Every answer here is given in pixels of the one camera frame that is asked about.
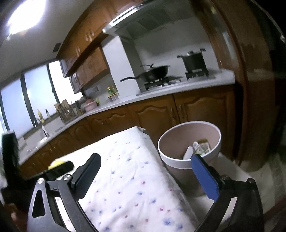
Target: pot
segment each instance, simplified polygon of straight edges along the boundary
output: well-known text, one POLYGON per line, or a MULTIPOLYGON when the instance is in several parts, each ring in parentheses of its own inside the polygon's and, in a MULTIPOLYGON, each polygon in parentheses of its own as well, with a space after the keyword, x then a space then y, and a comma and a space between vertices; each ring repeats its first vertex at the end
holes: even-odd
POLYGON ((126 77, 123 78, 120 81, 126 81, 126 80, 136 80, 141 78, 144 82, 152 82, 161 78, 164 78, 167 73, 168 73, 168 67, 170 67, 170 65, 164 65, 164 66, 158 66, 158 67, 153 67, 154 64, 151 65, 141 65, 142 66, 149 66, 150 69, 146 70, 145 72, 139 74, 136 77, 126 77))

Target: black wok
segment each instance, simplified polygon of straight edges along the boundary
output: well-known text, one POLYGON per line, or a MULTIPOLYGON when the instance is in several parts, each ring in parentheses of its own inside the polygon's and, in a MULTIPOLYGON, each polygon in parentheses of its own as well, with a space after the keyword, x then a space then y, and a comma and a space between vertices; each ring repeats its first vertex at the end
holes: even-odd
POLYGON ((142 66, 149 66, 150 69, 146 70, 145 72, 139 74, 136 77, 126 77, 123 78, 120 81, 125 81, 125 80, 136 80, 141 78, 144 82, 151 82, 151 81, 155 81, 158 80, 160 78, 164 78, 167 73, 168 73, 168 67, 170 67, 170 65, 164 65, 164 66, 158 66, 158 67, 153 67, 154 64, 151 65, 141 65, 142 66))

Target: pan handle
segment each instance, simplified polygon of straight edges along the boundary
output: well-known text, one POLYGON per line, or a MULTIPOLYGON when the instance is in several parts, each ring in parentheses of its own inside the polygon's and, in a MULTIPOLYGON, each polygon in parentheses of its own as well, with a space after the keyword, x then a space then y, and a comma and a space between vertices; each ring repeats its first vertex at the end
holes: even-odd
POLYGON ((149 66, 150 68, 153 68, 153 65, 154 65, 154 64, 151 64, 151 65, 140 65, 140 67, 149 66))
POLYGON ((123 78, 122 80, 120 81, 126 81, 126 80, 136 80, 138 79, 139 77, 126 77, 126 78, 123 78))

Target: range hood vent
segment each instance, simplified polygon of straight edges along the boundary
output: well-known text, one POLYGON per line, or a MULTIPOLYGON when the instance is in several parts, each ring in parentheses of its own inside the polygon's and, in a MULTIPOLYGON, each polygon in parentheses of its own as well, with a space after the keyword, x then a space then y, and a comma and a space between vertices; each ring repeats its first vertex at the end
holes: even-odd
POLYGON ((108 25, 103 32, 135 40, 167 23, 194 16, 188 0, 151 0, 131 7, 108 25))

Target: yellow object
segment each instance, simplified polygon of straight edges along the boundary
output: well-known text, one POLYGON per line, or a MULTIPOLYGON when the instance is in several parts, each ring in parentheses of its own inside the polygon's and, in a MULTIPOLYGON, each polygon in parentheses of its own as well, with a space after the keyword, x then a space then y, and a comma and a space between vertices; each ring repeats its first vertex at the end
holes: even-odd
POLYGON ((56 167, 56 166, 59 166, 59 165, 61 165, 61 164, 63 164, 63 163, 65 163, 65 161, 55 160, 55 161, 53 161, 53 162, 51 163, 51 165, 48 167, 48 169, 50 170, 50 169, 52 169, 52 168, 54 168, 54 167, 56 167))
POLYGON ((44 120, 44 118, 42 116, 42 113, 39 111, 39 109, 38 109, 38 115, 39 115, 39 118, 40 118, 41 122, 44 123, 45 120, 44 120))

